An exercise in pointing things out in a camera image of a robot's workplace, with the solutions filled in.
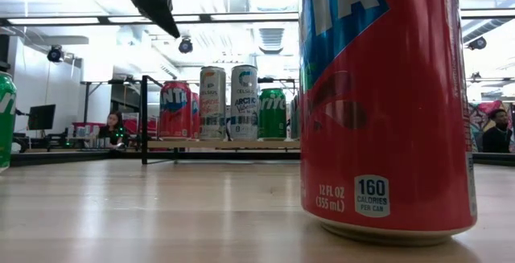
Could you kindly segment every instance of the green soda can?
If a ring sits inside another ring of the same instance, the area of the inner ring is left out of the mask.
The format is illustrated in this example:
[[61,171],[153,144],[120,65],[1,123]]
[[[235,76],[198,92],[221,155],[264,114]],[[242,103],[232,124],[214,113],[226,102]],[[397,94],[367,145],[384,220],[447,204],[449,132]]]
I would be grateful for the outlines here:
[[259,96],[259,138],[286,138],[286,96],[282,89],[264,89]]
[[0,72],[0,172],[10,165],[15,111],[16,87],[9,74]]

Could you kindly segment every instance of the red soda can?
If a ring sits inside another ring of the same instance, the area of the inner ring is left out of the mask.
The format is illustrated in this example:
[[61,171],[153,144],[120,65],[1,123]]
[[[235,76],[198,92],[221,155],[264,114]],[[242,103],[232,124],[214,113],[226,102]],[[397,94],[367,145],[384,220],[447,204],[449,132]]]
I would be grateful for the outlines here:
[[200,111],[199,94],[192,92],[192,139],[199,139],[200,133]]
[[303,208],[355,239],[476,222],[458,0],[302,0]]
[[159,136],[189,139],[192,131],[192,91],[184,81],[166,82],[161,88]]

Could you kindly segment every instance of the man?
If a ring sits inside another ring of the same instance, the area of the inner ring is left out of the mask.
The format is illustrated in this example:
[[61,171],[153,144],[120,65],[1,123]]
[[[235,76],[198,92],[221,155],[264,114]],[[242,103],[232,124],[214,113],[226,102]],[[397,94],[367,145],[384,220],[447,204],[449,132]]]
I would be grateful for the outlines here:
[[503,109],[493,110],[489,115],[494,127],[483,134],[483,152],[508,154],[513,131],[508,129],[508,114]]

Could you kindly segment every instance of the woman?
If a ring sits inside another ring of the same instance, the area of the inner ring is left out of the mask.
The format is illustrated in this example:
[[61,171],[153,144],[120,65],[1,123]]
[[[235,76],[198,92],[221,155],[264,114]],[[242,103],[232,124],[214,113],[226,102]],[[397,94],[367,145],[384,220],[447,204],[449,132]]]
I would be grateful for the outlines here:
[[107,125],[100,128],[98,137],[109,138],[109,144],[106,147],[115,149],[118,143],[123,142],[125,134],[125,128],[122,123],[122,113],[113,111],[107,117]]

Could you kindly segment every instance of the computer monitor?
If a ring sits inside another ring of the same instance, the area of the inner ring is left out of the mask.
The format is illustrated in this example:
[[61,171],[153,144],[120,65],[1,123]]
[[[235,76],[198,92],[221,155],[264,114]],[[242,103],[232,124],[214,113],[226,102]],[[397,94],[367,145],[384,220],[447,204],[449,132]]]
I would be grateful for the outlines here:
[[29,130],[46,130],[54,126],[56,105],[43,105],[31,107],[29,113]]

